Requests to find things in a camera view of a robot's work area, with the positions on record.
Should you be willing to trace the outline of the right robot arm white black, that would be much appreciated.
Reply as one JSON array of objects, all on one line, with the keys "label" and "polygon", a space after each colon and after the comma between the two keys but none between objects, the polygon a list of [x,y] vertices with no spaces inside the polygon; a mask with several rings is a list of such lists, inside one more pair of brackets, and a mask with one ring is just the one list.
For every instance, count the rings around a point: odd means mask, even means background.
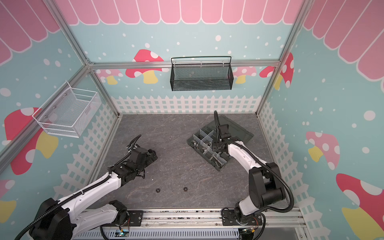
[{"label": "right robot arm white black", "polygon": [[213,151],[229,154],[249,174],[249,195],[236,204],[236,220],[245,224],[266,210],[290,212],[294,208],[294,196],[283,180],[279,166],[262,160],[239,138],[231,136],[229,125],[220,123],[217,111],[214,111],[214,121],[217,141],[213,143]]}]

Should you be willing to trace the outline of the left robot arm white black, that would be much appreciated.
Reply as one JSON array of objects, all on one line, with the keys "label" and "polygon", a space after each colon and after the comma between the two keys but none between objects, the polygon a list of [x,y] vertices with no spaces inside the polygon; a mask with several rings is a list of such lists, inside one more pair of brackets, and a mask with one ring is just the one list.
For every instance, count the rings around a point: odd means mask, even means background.
[{"label": "left robot arm white black", "polygon": [[72,240],[78,235],[104,225],[113,224],[122,229],[129,226],[134,217],[127,207],[114,200],[94,210],[87,208],[105,195],[121,188],[137,177],[145,178],[145,169],[154,163],[156,151],[137,144],[136,136],[127,146],[128,153],[109,166],[99,179],[77,192],[59,200],[44,201],[35,219],[16,236],[20,240],[29,234],[34,240]]}]

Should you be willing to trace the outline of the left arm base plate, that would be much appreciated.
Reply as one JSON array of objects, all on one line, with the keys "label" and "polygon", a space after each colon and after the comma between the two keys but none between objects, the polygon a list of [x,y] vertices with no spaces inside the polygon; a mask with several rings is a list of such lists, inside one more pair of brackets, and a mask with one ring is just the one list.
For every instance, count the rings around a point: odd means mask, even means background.
[{"label": "left arm base plate", "polygon": [[143,221],[143,211],[128,210],[119,216],[118,226],[120,227],[140,227]]}]

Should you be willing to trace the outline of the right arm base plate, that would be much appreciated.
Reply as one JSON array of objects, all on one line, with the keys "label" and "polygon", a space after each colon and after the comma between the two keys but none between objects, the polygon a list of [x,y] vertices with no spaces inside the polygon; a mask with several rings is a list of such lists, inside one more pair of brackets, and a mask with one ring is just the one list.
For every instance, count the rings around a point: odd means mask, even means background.
[{"label": "right arm base plate", "polygon": [[221,219],[223,226],[261,226],[263,220],[261,217],[253,215],[243,216],[236,209],[223,208],[221,210]]}]

